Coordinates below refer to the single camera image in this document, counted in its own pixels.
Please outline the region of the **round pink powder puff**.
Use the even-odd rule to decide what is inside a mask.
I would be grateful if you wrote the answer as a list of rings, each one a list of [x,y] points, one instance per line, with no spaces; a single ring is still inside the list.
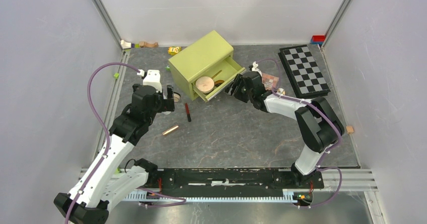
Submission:
[[[215,82],[211,77],[203,76],[196,80],[195,86],[202,93],[208,94],[214,89]]]

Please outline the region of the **green metal drawer box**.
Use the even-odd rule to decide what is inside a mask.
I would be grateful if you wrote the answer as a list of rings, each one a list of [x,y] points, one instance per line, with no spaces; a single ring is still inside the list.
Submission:
[[[169,59],[169,68],[174,83],[191,100],[201,98],[208,102],[228,86],[237,74],[245,71],[233,59],[233,53],[233,46],[217,31],[207,33]],[[197,79],[203,76],[212,77],[219,70],[222,72],[213,80],[224,80],[223,84],[214,87],[208,94],[204,94],[196,88]]]

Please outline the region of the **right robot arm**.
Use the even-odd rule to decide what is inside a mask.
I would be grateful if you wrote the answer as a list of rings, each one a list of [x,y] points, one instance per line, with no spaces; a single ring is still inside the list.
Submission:
[[[251,102],[255,109],[279,114],[295,120],[305,144],[291,166],[291,182],[303,188],[319,169],[325,153],[341,143],[344,127],[324,97],[299,99],[267,90],[261,74],[250,71],[238,74],[226,87],[226,93],[242,102]]]

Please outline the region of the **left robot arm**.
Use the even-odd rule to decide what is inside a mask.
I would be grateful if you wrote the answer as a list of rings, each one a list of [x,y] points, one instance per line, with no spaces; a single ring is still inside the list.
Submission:
[[[54,205],[65,223],[105,223],[112,209],[138,186],[153,187],[158,182],[156,165],[141,160],[114,182],[119,164],[138,144],[155,116],[175,110],[174,88],[167,92],[153,86],[133,85],[131,103],[116,117],[106,142],[81,180],[67,193],[59,193]]]

